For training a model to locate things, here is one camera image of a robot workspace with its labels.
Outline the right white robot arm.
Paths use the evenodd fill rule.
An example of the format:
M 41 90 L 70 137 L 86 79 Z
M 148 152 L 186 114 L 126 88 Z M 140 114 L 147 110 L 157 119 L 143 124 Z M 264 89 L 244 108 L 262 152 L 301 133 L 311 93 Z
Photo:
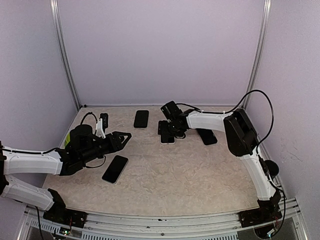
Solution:
M 261 140 L 245 110 L 235 106 L 231 110 L 212 112 L 189 106 L 186 111 L 170 101 L 161 107 L 168 120 L 169 132 L 183 138 L 189 129 L 224 132 L 228 150 L 243 161 L 256 189 L 259 208 L 256 218 L 266 222 L 279 211 L 280 189 L 274 184 L 275 174 L 268 161 L 261 156 Z

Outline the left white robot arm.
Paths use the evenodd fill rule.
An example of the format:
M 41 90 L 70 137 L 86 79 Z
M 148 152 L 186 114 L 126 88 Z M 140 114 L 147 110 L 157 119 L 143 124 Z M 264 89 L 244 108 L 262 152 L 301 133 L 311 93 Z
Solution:
M 27 151 L 7 146 L 0 147 L 0 195 L 27 205 L 35 206 L 63 223 L 70 218 L 60 194 L 53 189 L 43 189 L 26 183 L 15 174 L 33 173 L 71 176 L 101 159 L 107 154 L 121 151 L 132 135 L 114 131 L 106 134 L 108 118 L 101 114 L 96 126 L 80 123 L 72 129 L 64 148 L 55 147 L 47 151 Z

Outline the purple phone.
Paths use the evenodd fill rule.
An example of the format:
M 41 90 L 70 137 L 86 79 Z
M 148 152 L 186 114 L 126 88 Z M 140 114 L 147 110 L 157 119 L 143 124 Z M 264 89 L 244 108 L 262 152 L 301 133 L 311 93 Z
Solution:
M 162 144 L 174 144 L 175 143 L 175 137 L 170 134 L 161 134 L 160 135 L 160 142 Z

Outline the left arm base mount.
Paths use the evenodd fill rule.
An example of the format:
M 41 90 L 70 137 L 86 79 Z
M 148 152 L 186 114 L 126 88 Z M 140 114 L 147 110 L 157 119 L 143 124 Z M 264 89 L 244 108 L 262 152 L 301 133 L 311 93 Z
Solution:
M 49 210 L 44 211 L 43 218 L 55 223 L 83 229 L 88 214 L 84 211 L 67 208 L 65 202 L 57 191 L 50 188 L 47 190 L 52 195 L 53 205 Z

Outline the pink phone case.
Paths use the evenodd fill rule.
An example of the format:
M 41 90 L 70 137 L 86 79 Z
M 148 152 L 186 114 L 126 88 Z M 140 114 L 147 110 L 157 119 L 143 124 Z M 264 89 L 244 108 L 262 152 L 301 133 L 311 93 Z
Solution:
M 173 145 L 176 142 L 175 137 L 169 131 L 169 123 L 166 120 L 158 122 L 157 134 L 160 135 L 160 143 L 162 145 Z

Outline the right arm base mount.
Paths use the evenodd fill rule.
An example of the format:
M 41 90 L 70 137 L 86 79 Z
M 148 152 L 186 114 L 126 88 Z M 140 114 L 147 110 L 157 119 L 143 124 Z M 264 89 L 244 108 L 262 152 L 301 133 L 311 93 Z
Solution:
M 242 228 L 260 225 L 282 218 L 279 207 L 280 198 L 272 197 L 270 200 L 257 200 L 258 208 L 240 211 L 238 213 Z

